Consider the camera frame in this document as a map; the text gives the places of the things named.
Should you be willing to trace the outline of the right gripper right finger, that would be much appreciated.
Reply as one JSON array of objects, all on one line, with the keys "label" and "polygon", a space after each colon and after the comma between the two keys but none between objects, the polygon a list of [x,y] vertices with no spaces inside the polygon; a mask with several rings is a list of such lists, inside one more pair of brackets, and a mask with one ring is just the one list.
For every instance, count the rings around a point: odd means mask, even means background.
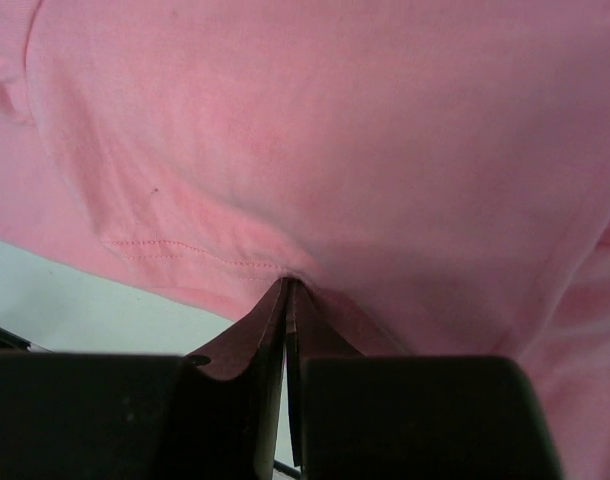
[{"label": "right gripper right finger", "polygon": [[289,420],[306,479],[560,479],[522,369],[499,356],[418,356],[333,326],[301,282],[286,302]]}]

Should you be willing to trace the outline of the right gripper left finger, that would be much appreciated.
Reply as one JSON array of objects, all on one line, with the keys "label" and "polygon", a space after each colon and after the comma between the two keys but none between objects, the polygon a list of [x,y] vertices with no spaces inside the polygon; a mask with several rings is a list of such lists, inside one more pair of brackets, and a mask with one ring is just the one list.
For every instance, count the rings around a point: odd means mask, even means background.
[{"label": "right gripper left finger", "polygon": [[185,356],[53,353],[0,329],[0,479],[269,479],[286,280]]}]

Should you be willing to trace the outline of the pink t shirt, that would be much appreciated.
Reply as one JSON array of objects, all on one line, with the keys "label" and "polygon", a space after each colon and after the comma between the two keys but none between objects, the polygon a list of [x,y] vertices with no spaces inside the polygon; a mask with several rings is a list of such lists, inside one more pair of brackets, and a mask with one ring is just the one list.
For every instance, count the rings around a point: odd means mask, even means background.
[{"label": "pink t shirt", "polygon": [[610,479],[610,1],[0,1],[0,240],[510,357]]}]

